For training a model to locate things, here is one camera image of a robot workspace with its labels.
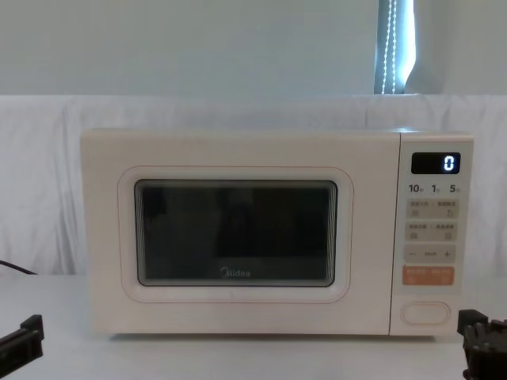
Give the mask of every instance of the black power cord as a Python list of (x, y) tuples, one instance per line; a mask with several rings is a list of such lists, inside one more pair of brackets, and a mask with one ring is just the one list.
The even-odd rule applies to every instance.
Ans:
[(0, 265), (3, 265), (7, 268), (14, 269), (14, 270), (19, 271), (21, 273), (25, 273), (26, 275), (36, 275), (35, 272), (29, 271), (28, 269), (24, 269), (22, 267), (18, 267), (17, 265), (8, 263), (7, 261), (4, 261), (4, 260), (0, 260)]

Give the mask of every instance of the door release button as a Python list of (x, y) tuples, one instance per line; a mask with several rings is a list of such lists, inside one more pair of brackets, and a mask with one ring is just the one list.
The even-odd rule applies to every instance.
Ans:
[(409, 325), (439, 325), (451, 317), (443, 302), (410, 302), (402, 308), (402, 320)]

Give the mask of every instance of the midea logo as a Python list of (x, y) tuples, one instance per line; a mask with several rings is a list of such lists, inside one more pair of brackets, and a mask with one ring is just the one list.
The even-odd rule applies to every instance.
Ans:
[(250, 276), (249, 271), (242, 271), (241, 269), (229, 267), (221, 267), (220, 269), (220, 277), (223, 279), (248, 279)]

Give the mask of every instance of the control panel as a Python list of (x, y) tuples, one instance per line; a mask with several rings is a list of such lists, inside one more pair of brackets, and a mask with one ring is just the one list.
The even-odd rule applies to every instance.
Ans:
[(452, 331), (463, 272), (472, 139), (402, 134), (391, 334)]

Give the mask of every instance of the wall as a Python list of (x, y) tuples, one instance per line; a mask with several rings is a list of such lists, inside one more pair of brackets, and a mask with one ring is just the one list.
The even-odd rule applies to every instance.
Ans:
[(506, 0), (416, 0), (409, 93), (507, 94)]
[(2, 0), (0, 94), (372, 93), (377, 1)]

